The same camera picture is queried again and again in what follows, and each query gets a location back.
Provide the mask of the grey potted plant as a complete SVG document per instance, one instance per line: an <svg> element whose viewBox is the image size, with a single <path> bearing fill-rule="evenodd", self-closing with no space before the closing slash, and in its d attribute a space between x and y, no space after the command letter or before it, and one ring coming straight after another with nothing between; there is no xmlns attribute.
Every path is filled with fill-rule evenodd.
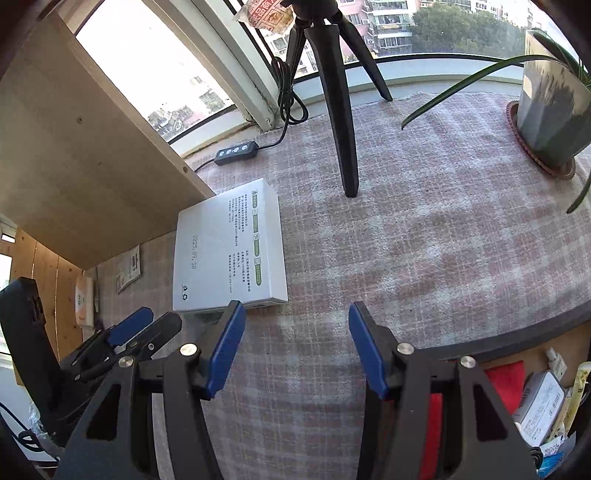
<svg viewBox="0 0 591 480"><path fill-rule="evenodd" d="M553 160L590 146L590 70L548 34L526 32L522 55L499 60L460 80L401 122L406 127L452 96L511 66L523 68L518 127L530 144L546 145Z"/></svg>

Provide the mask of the white cardboard box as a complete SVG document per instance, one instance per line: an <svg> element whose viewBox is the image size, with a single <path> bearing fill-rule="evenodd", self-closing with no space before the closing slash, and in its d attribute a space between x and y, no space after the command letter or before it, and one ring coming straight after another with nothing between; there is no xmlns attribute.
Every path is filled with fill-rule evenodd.
<svg viewBox="0 0 591 480"><path fill-rule="evenodd" d="M178 214L172 309L212 313L232 300L246 308L288 300L280 202L265 179Z"/></svg>

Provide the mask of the wooden cabinet panel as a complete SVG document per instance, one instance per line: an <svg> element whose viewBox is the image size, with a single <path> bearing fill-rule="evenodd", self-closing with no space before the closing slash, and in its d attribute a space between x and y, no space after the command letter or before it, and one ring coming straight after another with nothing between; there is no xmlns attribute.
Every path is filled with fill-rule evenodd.
<svg viewBox="0 0 591 480"><path fill-rule="evenodd" d="M1 211L88 269L173 231L211 198L57 14L39 22L1 80Z"/></svg>

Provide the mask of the black tripod stand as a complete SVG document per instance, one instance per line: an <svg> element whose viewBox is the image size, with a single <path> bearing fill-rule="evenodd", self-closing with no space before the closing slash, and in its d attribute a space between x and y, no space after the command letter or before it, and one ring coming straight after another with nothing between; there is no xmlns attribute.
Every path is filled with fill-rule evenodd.
<svg viewBox="0 0 591 480"><path fill-rule="evenodd" d="M322 90L325 93L325 103L328 106L335 150L339 159L342 188L346 197L355 198L359 190L355 129L346 69L339 44L346 43L382 98L390 101L392 95L369 48L363 42L362 35L342 14L337 2L284 0L280 5L284 8L290 7L295 15L294 26L291 28L287 43L287 65L290 66L291 73L296 72L301 54L304 52L304 45L307 43L311 45L322 82Z"/></svg>

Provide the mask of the red plant saucer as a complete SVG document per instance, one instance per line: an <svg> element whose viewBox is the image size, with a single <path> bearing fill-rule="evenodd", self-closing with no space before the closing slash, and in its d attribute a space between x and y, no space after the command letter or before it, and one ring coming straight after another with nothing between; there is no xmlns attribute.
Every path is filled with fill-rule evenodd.
<svg viewBox="0 0 591 480"><path fill-rule="evenodd" d="M552 153L548 151L546 145L530 144L518 127L519 102L511 100L506 105L505 116L510 130L514 134L518 144L527 154L528 158L534 164L550 177L557 180L572 180L576 173L576 160L573 155L565 157L563 160L553 160Z"/></svg>

